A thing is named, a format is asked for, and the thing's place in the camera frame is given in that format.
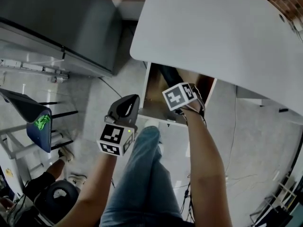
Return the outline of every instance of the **chair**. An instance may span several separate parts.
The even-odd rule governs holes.
[[[45,152],[50,153],[53,149],[60,148],[73,142],[73,140],[70,140],[52,147],[51,134],[52,132],[55,132],[52,130],[52,122],[53,119],[77,114],[78,111],[52,115],[51,109],[44,105],[54,105],[57,104],[57,102],[38,103],[27,95],[2,88],[0,88],[0,95],[7,103],[10,103],[27,122],[26,130],[28,137]],[[45,121],[42,124],[42,127],[39,128],[36,123],[37,120],[46,115],[49,116],[49,120]]]

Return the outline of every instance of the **blue jeans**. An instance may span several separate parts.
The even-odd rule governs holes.
[[[159,217],[182,221],[169,171],[160,163],[159,138],[154,126],[138,136],[124,175],[101,217],[101,226],[141,225]]]

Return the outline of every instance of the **gray floor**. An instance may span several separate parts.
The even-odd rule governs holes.
[[[121,69],[117,76],[104,78],[122,96],[141,95],[145,76],[144,63],[129,55],[132,37],[130,30],[125,29],[116,58],[117,66]],[[98,154],[96,139],[101,134],[103,117],[109,106],[119,99],[105,82],[97,78],[72,75],[66,83],[52,84],[42,76],[7,73],[2,87],[22,92],[25,84],[25,94],[36,101],[63,102],[50,106],[55,114],[79,110],[78,115],[54,120],[53,126],[75,140],[70,146],[75,160],[67,166],[67,174],[87,175]],[[4,100],[0,100],[0,112],[2,129],[24,123]],[[233,225],[248,226],[251,223],[249,214],[262,204],[264,197],[277,187],[277,180],[287,171],[302,129],[283,120],[275,108],[259,107],[239,99],[235,101],[234,85],[222,81],[218,81],[216,85],[205,119],[225,169],[228,168],[226,187]],[[139,130],[144,123],[145,120],[138,119]],[[188,184],[187,176],[190,174],[187,128],[161,124],[160,131],[164,144],[162,163],[171,173],[172,185],[181,205]],[[130,153],[131,149],[117,162],[113,176],[115,184],[118,184],[123,174]],[[46,153],[28,156],[29,164],[34,165],[33,161],[38,157],[49,156]],[[280,174],[273,181],[277,171]]]

